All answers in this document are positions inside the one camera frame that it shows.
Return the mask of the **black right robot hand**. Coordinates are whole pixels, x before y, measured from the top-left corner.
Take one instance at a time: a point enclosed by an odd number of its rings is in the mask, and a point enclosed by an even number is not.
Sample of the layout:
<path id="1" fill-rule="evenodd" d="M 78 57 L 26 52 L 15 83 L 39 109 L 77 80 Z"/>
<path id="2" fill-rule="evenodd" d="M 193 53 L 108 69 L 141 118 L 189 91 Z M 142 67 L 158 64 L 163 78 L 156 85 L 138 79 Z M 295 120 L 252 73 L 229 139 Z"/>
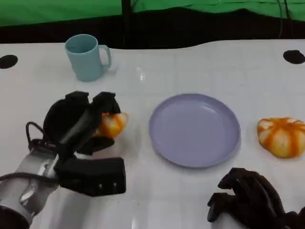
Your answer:
<path id="1" fill-rule="evenodd" d="M 229 214 L 248 229 L 303 229 L 305 210 L 285 212 L 276 189 L 255 171 L 233 167 L 218 187 L 234 191 L 213 193 L 207 205 L 207 220 L 215 222 L 222 214 Z"/>

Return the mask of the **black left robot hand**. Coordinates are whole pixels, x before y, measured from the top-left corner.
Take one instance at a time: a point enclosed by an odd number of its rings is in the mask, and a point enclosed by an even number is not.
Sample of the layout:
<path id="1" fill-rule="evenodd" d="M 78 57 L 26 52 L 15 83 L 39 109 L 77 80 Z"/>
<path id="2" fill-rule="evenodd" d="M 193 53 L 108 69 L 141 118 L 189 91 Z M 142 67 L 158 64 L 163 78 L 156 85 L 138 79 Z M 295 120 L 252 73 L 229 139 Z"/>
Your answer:
<path id="1" fill-rule="evenodd" d="M 92 155 L 111 147 L 113 137 L 96 134 L 102 125 L 103 114 L 121 112 L 112 92 L 100 92 L 92 101 L 89 93 L 74 91 L 54 103 L 46 114 L 43 130 L 49 140 L 70 156 L 77 152 Z"/>

